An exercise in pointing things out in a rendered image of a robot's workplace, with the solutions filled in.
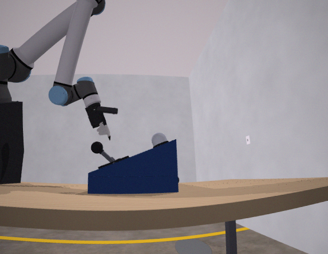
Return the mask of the blue control console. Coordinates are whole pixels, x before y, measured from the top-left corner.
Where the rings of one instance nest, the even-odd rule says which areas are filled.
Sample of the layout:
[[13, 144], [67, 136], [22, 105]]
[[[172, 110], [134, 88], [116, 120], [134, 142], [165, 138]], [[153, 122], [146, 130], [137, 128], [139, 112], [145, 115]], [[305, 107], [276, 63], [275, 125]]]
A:
[[88, 173], [88, 194], [178, 192], [176, 139], [169, 142], [163, 133], [155, 133], [151, 141], [152, 149], [117, 160], [104, 152], [100, 142], [92, 143], [91, 150], [110, 163]]

